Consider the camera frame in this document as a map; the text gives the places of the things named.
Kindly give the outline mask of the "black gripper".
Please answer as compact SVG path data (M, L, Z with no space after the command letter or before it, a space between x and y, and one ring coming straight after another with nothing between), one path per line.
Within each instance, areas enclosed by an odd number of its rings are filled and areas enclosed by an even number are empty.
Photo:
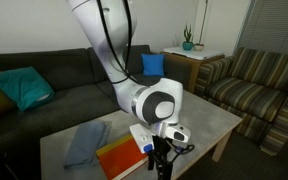
M173 150L176 154L181 152L169 138L153 137L154 149L148 152L148 169L156 168L158 180L171 180L173 162L167 159L168 153Z

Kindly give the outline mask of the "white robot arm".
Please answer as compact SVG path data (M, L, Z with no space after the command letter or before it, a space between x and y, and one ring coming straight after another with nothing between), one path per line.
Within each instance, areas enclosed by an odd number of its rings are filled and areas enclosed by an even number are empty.
M99 58L122 110L150 125L131 129L138 147L148 144L149 168L158 180L170 180L173 163L167 159L174 140L186 142L190 131L179 124L183 86L162 78L152 86L139 84L127 70L136 29L132 0L66 0Z

